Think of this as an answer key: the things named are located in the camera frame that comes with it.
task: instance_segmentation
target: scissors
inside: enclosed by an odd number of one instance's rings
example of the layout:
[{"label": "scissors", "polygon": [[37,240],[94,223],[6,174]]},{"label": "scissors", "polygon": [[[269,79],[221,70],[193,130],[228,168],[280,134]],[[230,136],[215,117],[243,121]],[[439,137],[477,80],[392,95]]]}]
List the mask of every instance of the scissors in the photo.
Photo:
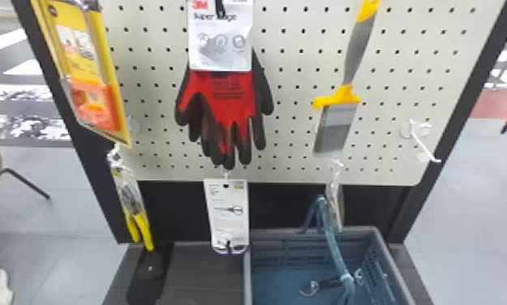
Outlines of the scissors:
[{"label": "scissors", "polygon": [[233,205],[232,207],[229,207],[229,208],[215,208],[215,209],[219,210],[219,211],[231,212],[234,215],[242,215],[243,214],[243,208],[239,205]]},{"label": "scissors", "polygon": [[141,208],[140,202],[136,200],[128,185],[121,188],[122,210],[127,221],[127,227],[134,243],[138,243],[144,237],[147,250],[154,249],[153,238],[149,231],[149,221],[145,211]]}]

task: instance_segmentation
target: pliers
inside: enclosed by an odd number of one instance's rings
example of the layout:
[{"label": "pliers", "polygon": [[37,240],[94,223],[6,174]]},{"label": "pliers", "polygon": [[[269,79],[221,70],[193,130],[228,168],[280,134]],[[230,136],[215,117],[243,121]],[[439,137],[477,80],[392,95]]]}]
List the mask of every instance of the pliers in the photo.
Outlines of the pliers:
[{"label": "pliers", "polygon": [[121,187],[120,191],[122,210],[124,211],[124,217],[132,240],[134,243],[138,243],[143,236],[147,250],[154,250],[153,238],[149,230],[149,221],[141,203],[134,198],[134,194],[128,185]]}]

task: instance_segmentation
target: yellow tool handle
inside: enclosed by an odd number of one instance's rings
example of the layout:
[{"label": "yellow tool handle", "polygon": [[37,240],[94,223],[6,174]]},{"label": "yellow tool handle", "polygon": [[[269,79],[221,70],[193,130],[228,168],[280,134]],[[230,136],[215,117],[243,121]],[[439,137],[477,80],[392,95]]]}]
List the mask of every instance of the yellow tool handle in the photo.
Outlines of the yellow tool handle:
[{"label": "yellow tool handle", "polygon": [[361,5],[361,9],[359,10],[359,14],[357,15],[357,20],[355,20],[355,22],[360,23],[371,18],[371,16],[378,11],[379,5],[380,0],[363,0],[363,4]]},{"label": "yellow tool handle", "polygon": [[325,106],[359,103],[361,99],[351,89],[351,84],[344,84],[332,96],[316,97],[312,105],[318,110]]},{"label": "yellow tool handle", "polygon": [[122,210],[124,211],[124,219],[127,222],[128,231],[130,232],[132,241],[134,241],[134,243],[138,243],[141,241],[141,235],[137,225],[135,224],[134,218],[126,208],[123,208]]},{"label": "yellow tool handle", "polygon": [[149,230],[149,222],[145,214],[136,214],[134,215],[135,223],[140,228],[141,234],[144,236],[145,247],[148,251],[152,251],[155,249],[155,245],[153,244],[153,238],[151,237],[151,231]]}]

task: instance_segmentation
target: chair leg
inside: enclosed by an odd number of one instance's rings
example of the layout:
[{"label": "chair leg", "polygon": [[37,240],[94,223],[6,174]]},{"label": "chair leg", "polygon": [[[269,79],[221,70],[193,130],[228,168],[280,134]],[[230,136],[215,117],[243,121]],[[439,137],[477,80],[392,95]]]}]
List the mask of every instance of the chair leg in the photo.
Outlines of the chair leg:
[{"label": "chair leg", "polygon": [[29,186],[30,188],[32,188],[34,191],[36,191],[37,193],[39,193],[39,195],[42,195],[43,197],[45,197],[45,199],[50,199],[49,194],[45,193],[39,187],[36,187],[35,184],[29,182],[26,178],[22,177],[19,173],[15,172],[14,170],[5,168],[5,169],[2,170],[2,172],[12,174],[13,177],[17,178],[22,183],[24,183],[27,186]]}]

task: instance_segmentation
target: floor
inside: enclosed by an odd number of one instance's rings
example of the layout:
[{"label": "floor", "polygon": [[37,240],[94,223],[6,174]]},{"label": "floor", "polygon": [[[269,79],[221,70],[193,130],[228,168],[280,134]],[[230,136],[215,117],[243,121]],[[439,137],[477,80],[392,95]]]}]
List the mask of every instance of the floor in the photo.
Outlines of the floor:
[{"label": "floor", "polygon": [[2,147],[2,157],[52,196],[0,178],[0,265],[14,305],[101,304],[126,246],[114,241],[75,150]]},{"label": "floor", "polygon": [[26,33],[16,18],[0,18],[0,143],[71,146]]},{"label": "floor", "polygon": [[507,305],[507,134],[470,119],[406,239],[434,304]]}]

